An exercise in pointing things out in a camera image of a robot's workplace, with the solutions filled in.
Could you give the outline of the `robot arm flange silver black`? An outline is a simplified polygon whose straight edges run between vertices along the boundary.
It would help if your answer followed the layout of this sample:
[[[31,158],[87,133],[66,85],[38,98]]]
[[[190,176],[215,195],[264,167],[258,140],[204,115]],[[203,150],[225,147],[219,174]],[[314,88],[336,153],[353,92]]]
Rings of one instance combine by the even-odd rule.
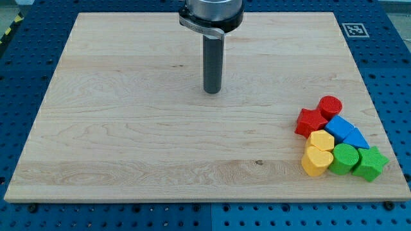
[[[179,24],[207,38],[223,40],[242,23],[244,8],[242,0],[186,0],[179,9]]]

